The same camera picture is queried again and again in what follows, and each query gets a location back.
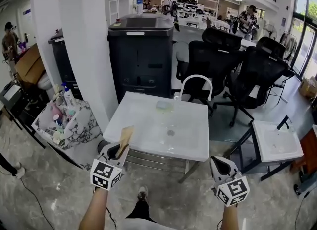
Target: shoe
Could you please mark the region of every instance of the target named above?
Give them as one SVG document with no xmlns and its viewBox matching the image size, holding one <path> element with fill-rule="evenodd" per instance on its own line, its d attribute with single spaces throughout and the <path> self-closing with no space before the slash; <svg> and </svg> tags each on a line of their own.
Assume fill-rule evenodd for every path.
<svg viewBox="0 0 317 230">
<path fill-rule="evenodd" d="M 295 191 L 296 195 L 298 195 L 298 196 L 301 194 L 301 193 L 298 191 L 298 185 L 297 185 L 297 184 L 294 185 L 294 191 Z"/>
<path fill-rule="evenodd" d="M 301 183 L 303 183 L 303 180 L 302 180 L 303 175 L 304 175 L 303 172 L 299 171 L 299 180 L 300 180 Z"/>
<path fill-rule="evenodd" d="M 146 186 L 142 186 L 139 188 L 139 192 L 138 192 L 138 199 L 139 201 L 146 201 L 147 202 L 147 198 L 148 198 L 148 188 Z"/>
<path fill-rule="evenodd" d="M 15 177 L 18 179 L 21 179 L 25 174 L 25 168 L 21 167 L 18 172 L 16 173 Z"/>
<path fill-rule="evenodd" d="M 22 167 L 22 165 L 21 165 L 20 162 L 17 162 L 15 165 L 13 165 L 13 167 L 14 167 L 15 169 L 19 170 L 19 169 Z"/>
</svg>

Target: cap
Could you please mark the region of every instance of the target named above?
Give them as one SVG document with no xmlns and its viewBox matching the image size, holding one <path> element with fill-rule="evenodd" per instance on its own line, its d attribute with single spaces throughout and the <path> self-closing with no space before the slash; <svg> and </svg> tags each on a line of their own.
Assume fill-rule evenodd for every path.
<svg viewBox="0 0 317 230">
<path fill-rule="evenodd" d="M 5 24 L 5 27 L 4 27 L 4 30 L 7 30 L 7 29 L 12 29 L 12 23 L 11 22 L 8 22 Z"/>
<path fill-rule="evenodd" d="M 250 5 L 249 8 L 253 9 L 253 12 L 257 12 L 257 8 L 254 5 Z"/>
</svg>

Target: man in black shirt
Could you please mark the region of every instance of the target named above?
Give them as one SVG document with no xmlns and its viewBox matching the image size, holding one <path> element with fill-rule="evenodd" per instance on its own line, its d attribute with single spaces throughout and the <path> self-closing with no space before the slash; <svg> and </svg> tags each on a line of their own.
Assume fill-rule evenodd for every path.
<svg viewBox="0 0 317 230">
<path fill-rule="evenodd" d="M 256 7 L 254 5 L 251 5 L 247 11 L 243 11 L 239 16 L 240 31 L 237 32 L 237 35 L 243 37 L 247 41 L 250 41 L 252 39 L 252 26 L 256 25 L 257 23 L 257 17 L 255 16 L 256 12 Z"/>
</svg>

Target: cardboard box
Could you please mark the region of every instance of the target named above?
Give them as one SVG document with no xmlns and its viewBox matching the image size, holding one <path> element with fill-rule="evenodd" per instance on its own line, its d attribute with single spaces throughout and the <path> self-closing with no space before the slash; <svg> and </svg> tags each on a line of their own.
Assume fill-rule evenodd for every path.
<svg viewBox="0 0 317 230">
<path fill-rule="evenodd" d="M 305 98 L 311 99 L 317 96 L 317 81 L 314 77 L 310 79 L 303 78 L 302 84 L 299 87 L 299 92 Z"/>
<path fill-rule="evenodd" d="M 34 44 L 20 61 L 16 64 L 15 70 L 20 80 L 36 85 L 43 75 L 45 68 L 42 63 L 38 45 Z"/>
</svg>

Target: plastic bottle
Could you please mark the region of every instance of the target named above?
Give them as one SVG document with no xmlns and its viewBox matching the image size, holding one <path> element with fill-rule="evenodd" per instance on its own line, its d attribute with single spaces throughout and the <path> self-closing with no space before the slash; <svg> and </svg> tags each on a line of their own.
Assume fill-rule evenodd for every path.
<svg viewBox="0 0 317 230">
<path fill-rule="evenodd" d="M 75 110 L 77 108 L 77 104 L 76 104 L 76 100 L 74 98 L 73 93 L 71 92 L 71 90 L 67 87 L 66 83 L 62 83 L 62 86 L 65 87 L 65 93 L 64 93 L 64 97 L 65 100 L 67 102 L 67 106 L 72 109 Z"/>
<path fill-rule="evenodd" d="M 137 15 L 143 13 L 143 0 L 137 0 Z"/>
</svg>

